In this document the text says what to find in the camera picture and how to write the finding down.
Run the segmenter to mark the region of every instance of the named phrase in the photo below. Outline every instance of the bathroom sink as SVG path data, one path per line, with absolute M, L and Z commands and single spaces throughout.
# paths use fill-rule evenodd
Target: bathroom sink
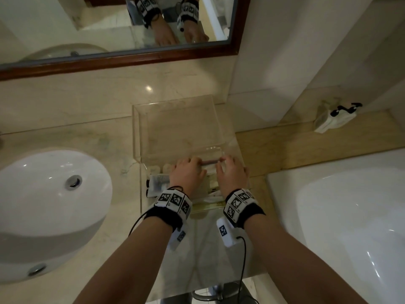
M 69 260 L 101 226 L 111 196 L 107 169 L 81 152 L 36 153 L 0 170 L 0 283 Z

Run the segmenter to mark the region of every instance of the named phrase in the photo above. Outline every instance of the transparent lid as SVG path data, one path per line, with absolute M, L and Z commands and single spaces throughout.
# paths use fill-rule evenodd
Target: transparent lid
M 225 141 L 212 96 L 134 106 L 134 155 L 145 166 L 184 156 L 214 160 Z

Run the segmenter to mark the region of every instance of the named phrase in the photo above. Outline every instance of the wooden mirror frame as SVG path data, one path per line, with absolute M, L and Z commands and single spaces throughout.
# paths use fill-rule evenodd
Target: wooden mirror frame
M 234 56 L 239 53 L 243 29 L 249 9 L 250 0 L 238 0 L 234 16 L 230 41 L 221 44 L 206 45 L 163 51 L 141 52 L 123 56 L 91 57 L 84 60 L 66 60 L 34 64 L 26 67 L 13 67 L 0 70 L 0 81 L 28 78 L 33 76 L 48 76 L 68 72 L 93 71 L 97 69 L 136 66 L 168 61 L 192 60 L 205 57 Z

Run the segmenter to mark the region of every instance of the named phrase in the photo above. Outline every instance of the bathtub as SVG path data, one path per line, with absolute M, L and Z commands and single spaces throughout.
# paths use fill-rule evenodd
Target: bathtub
M 276 211 L 369 304 L 405 303 L 405 149 L 267 176 Z

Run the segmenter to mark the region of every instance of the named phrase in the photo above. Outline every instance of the reflected hand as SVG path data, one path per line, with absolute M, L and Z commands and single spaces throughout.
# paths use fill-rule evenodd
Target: reflected hand
M 155 43 L 158 46 L 169 46 L 180 43 L 179 39 L 173 33 L 167 22 L 163 19 L 162 15 L 159 15 L 158 19 L 152 21 L 151 26 L 155 34 Z
M 184 37 L 189 44 L 209 40 L 209 37 L 201 31 L 198 24 L 190 20 L 184 22 Z
M 246 189 L 249 181 L 249 169 L 243 167 L 240 160 L 231 156 L 223 156 L 220 161 L 225 161 L 226 170 L 222 169 L 221 163 L 216 164 L 217 179 L 222 196 L 227 198 L 228 195 L 236 189 Z
M 192 157 L 178 160 L 170 172 L 170 187 L 181 186 L 189 197 L 202 183 L 207 170 L 201 170 L 201 158 Z

